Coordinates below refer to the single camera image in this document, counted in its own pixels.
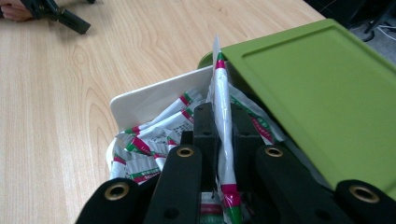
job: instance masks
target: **hole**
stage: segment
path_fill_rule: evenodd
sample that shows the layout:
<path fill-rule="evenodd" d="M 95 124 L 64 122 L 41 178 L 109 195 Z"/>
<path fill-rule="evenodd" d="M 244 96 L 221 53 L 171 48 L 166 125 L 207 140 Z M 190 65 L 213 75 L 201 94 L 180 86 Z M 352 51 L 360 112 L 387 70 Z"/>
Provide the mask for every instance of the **hole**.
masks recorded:
<path fill-rule="evenodd" d="M 110 201 L 119 200 L 128 194 L 129 186 L 124 182 L 118 182 L 107 188 L 105 198 Z"/>
<path fill-rule="evenodd" d="M 272 157 L 281 157 L 283 156 L 283 151 L 276 147 L 268 147 L 265 149 L 265 152 Z"/>
<path fill-rule="evenodd" d="M 330 215 L 330 213 L 328 213 L 327 211 L 322 210 L 322 209 L 315 210 L 315 215 L 317 215 L 318 218 L 325 220 L 325 221 L 332 220 L 332 215 Z"/>
<path fill-rule="evenodd" d="M 163 216 L 168 219 L 175 219 L 178 217 L 178 215 L 179 215 L 179 212 L 176 208 L 168 208 L 163 213 Z"/>
<path fill-rule="evenodd" d="M 177 150 L 179 157 L 190 157 L 192 154 L 194 154 L 194 151 L 189 147 L 183 147 Z"/>
<path fill-rule="evenodd" d="M 355 196 L 355 198 L 367 202 L 367 203 L 378 203 L 379 197 L 372 190 L 366 187 L 353 185 L 349 187 L 349 192 Z"/>

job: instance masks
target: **light wood tabletop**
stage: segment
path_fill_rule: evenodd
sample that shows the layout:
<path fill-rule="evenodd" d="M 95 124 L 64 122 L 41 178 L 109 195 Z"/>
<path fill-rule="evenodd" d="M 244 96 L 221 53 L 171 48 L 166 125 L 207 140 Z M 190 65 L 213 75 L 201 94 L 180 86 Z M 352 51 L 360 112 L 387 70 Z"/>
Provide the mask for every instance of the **light wood tabletop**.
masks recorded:
<path fill-rule="evenodd" d="M 212 47 L 323 17 L 303 0 L 57 1 L 92 24 L 0 20 L 0 223 L 73 223 L 108 180 L 109 101 L 196 68 Z"/>

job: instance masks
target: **brass insert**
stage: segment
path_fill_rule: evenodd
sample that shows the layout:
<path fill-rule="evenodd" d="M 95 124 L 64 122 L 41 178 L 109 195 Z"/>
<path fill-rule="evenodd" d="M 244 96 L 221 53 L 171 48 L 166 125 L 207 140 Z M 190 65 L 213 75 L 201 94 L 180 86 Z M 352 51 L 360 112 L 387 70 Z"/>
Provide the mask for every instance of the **brass insert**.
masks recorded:
<path fill-rule="evenodd" d="M 349 192 L 355 196 L 355 198 L 364 201 L 366 203 L 378 203 L 379 197 L 372 190 L 366 187 L 353 185 L 349 187 Z"/>
<path fill-rule="evenodd" d="M 192 154 L 194 154 L 194 151 L 189 147 L 182 147 L 177 150 L 179 157 L 190 157 Z"/>
<path fill-rule="evenodd" d="M 105 198 L 110 201 L 116 201 L 125 197 L 128 192 L 129 186 L 125 182 L 118 182 L 107 188 L 105 191 Z"/>
<path fill-rule="evenodd" d="M 268 156 L 272 157 L 281 157 L 283 156 L 283 151 L 280 150 L 279 148 L 276 147 L 268 147 L 265 149 L 265 153 L 268 154 Z"/>

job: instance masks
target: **green plastic container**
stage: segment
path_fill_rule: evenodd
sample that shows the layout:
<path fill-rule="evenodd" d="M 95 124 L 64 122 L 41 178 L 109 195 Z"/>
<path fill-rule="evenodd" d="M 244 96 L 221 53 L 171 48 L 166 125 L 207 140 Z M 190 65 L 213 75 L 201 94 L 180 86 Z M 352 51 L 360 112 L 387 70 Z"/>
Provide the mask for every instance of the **green plastic container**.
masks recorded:
<path fill-rule="evenodd" d="M 222 51 L 333 188 L 359 179 L 396 200 L 392 63 L 333 20 Z"/>

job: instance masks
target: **person's hand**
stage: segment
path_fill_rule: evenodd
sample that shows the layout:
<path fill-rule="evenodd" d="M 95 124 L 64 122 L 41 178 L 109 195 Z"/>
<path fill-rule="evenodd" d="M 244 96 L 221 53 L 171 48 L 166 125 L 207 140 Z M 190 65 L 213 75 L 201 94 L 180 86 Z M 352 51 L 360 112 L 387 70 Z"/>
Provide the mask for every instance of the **person's hand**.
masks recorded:
<path fill-rule="evenodd" d="M 27 21 L 33 18 L 20 0 L 0 0 L 0 9 L 3 17 L 11 21 Z"/>

